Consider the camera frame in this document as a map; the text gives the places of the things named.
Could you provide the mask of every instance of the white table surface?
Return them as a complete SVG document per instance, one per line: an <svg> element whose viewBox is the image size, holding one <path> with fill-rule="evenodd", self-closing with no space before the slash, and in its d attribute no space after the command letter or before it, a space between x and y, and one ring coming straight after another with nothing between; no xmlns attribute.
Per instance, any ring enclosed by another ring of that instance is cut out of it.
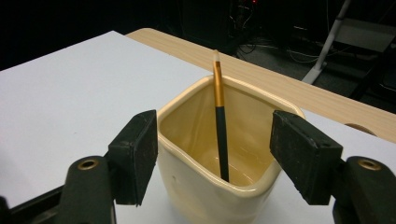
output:
<svg viewBox="0 0 396 224"><path fill-rule="evenodd" d="M64 183L74 161L103 156L137 113L160 109L201 77L195 65L110 32L0 72L0 195L13 207ZM396 170L396 145L304 110L344 146ZM332 203L309 206L282 172L258 223L333 223ZM116 205L119 223L187 223L155 167L141 207Z"/></svg>

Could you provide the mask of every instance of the dark background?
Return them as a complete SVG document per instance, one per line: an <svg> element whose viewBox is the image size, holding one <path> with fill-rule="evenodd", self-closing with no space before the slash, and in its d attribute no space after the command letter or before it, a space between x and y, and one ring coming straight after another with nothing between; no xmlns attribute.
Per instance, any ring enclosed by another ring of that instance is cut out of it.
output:
<svg viewBox="0 0 396 224"><path fill-rule="evenodd" d="M348 16L396 26L395 0L354 0ZM341 0L257 0L247 28L238 26L253 8L245 0L36 0L0 1L0 70L116 31L154 28L232 54L251 33L265 29L287 46L294 26L324 41Z"/></svg>

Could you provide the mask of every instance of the gold ferrule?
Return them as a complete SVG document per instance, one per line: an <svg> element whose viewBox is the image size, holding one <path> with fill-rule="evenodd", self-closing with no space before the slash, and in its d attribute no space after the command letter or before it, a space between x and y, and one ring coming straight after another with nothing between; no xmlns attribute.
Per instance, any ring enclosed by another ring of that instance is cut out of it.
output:
<svg viewBox="0 0 396 224"><path fill-rule="evenodd" d="M213 62L213 73L215 75L213 80L215 86L215 106L224 106L224 93L221 79L220 62Z"/></svg>

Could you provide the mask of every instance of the wooden table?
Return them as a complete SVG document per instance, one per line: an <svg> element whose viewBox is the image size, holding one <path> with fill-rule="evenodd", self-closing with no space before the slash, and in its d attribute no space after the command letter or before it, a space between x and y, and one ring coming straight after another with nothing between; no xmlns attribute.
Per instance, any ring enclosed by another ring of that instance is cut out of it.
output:
<svg viewBox="0 0 396 224"><path fill-rule="evenodd" d="M212 70L212 49L153 29L141 29L127 36L188 63L208 71ZM396 143L396 115L394 114L282 76L229 55L221 54L220 59L223 75L250 83L323 117L344 124L358 124L378 137Z"/></svg>

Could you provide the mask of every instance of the metal stand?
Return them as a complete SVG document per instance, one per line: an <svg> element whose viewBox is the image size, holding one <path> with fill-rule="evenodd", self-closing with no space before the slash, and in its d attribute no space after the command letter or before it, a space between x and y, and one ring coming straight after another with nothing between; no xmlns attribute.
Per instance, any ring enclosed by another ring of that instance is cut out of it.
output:
<svg viewBox="0 0 396 224"><path fill-rule="evenodd" d="M302 82L308 84L314 83L314 81L318 78L321 71L323 70L323 67L326 65L324 59L326 58L327 53L329 52L329 49L332 46L332 42L334 41L338 31L340 30L341 24L344 20L344 16L347 12L347 9L349 8L350 1L351 0L346 0L343 6L341 7L340 12L338 13L337 18L335 18L334 24L332 25L332 29L330 30L329 35L327 36L326 42L324 43L323 49L318 57L317 62L311 68L308 74L305 75Z"/></svg>

